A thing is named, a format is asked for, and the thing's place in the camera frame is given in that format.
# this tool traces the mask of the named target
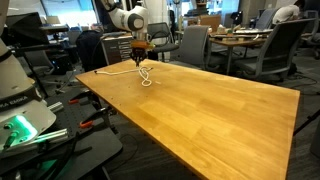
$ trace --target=black office chair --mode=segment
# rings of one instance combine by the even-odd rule
[[[312,46],[313,47],[313,52],[314,52],[314,58],[319,60],[320,59],[320,50],[319,50],[319,46],[320,46],[320,38],[318,36],[319,33],[317,33],[318,28],[319,28],[319,15],[318,15],[318,11],[306,11],[304,16],[308,19],[314,19],[314,21],[311,21],[304,33],[310,33],[311,36],[308,38],[302,38],[303,41],[305,41],[307,43],[307,45]]]
[[[78,54],[85,72],[107,66],[100,38],[102,32],[83,31],[76,40]]]
[[[179,45],[174,43],[171,31],[166,22],[148,24],[148,34],[150,35],[150,41],[160,38],[165,38],[165,42],[161,44],[155,44],[153,49],[154,53],[162,54],[162,61],[164,62],[164,53],[173,51],[179,48]]]

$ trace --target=window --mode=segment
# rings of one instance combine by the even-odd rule
[[[97,23],[91,0],[41,0],[48,16],[59,16],[70,27]]]

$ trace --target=table top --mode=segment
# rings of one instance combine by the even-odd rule
[[[299,91],[144,60],[76,78],[204,179],[285,179]],[[99,70],[126,71],[134,61]]]
[[[214,38],[210,38],[210,42],[216,43],[219,45],[227,46],[227,47],[235,47],[235,46],[251,46],[257,44],[263,44],[267,39],[257,39],[257,40],[245,40],[245,41],[221,41]]]

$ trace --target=light fixture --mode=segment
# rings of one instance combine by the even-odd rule
[[[70,2],[70,1],[74,1],[74,0],[47,0],[49,2],[57,2],[57,3],[64,3],[64,2]]]
[[[19,9],[18,8],[8,8],[8,9],[10,9],[10,10],[15,10],[15,11],[19,11]]]

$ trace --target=gray carpet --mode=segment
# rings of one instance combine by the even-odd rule
[[[249,50],[248,53],[250,56],[254,55],[256,51]],[[300,50],[293,61],[297,64],[298,71],[302,74],[290,77],[290,79],[278,84],[279,86],[291,88],[296,85],[314,83],[313,80],[301,78],[300,75],[320,81],[320,61],[314,60],[309,50]],[[52,89],[54,88],[52,86],[47,88],[51,89],[49,91],[52,94]],[[305,94],[302,94],[300,98],[296,120],[296,127],[298,127],[307,120],[307,116],[320,109],[320,96],[315,95],[316,92],[320,91],[320,83],[300,86],[296,89]],[[288,180],[320,179],[320,159],[313,156],[309,151],[319,119],[320,117],[294,137],[287,173]],[[123,152],[105,164],[111,179],[198,179],[177,159],[152,142],[133,123],[119,115],[112,116],[111,121],[121,133],[121,142],[123,143]]]

